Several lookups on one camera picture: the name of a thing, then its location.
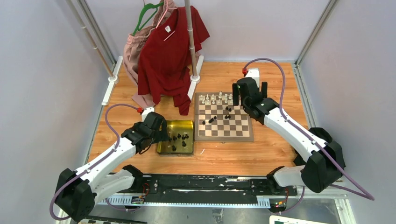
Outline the gold metal tray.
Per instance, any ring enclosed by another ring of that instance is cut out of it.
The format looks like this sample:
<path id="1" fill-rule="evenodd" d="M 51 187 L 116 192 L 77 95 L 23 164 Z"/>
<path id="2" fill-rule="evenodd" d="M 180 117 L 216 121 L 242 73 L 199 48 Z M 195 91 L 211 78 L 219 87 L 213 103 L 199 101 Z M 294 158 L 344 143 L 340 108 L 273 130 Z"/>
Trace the gold metal tray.
<path id="1" fill-rule="evenodd" d="M 194 123 L 192 120 L 167 120 L 168 140 L 158 143 L 161 156 L 191 156 L 194 153 Z"/>

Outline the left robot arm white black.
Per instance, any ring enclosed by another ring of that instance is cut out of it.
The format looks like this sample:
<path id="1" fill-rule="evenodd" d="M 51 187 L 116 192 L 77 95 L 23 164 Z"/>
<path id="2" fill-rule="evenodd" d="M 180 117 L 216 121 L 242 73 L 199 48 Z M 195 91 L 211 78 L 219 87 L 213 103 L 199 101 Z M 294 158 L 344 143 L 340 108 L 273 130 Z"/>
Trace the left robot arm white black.
<path id="1" fill-rule="evenodd" d="M 136 167 L 127 165 L 115 174 L 111 172 L 150 145 L 168 139 L 166 119 L 156 112 L 149 112 L 144 121 L 126 129 L 97 158 L 76 170 L 67 168 L 62 171 L 50 207 L 57 205 L 67 214 L 67 219 L 79 222 L 97 203 L 119 191 L 143 192 L 143 173 Z"/>

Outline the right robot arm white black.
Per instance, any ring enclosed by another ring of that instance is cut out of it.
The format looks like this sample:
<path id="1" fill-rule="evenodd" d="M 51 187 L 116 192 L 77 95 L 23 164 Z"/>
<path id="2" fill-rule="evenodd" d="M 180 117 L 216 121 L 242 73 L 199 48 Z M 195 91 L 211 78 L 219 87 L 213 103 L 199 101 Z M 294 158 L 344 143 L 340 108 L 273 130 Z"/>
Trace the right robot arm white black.
<path id="1" fill-rule="evenodd" d="M 256 120 L 286 140 L 297 152 L 294 167 L 280 166 L 267 174 L 267 190 L 278 195 L 288 186 L 305 186 L 320 193 L 342 177 L 345 168 L 341 146 L 323 128 L 307 130 L 296 123 L 273 99 L 267 83 L 260 90 L 256 81 L 244 77 L 232 85 L 233 105 L 241 105 Z"/>

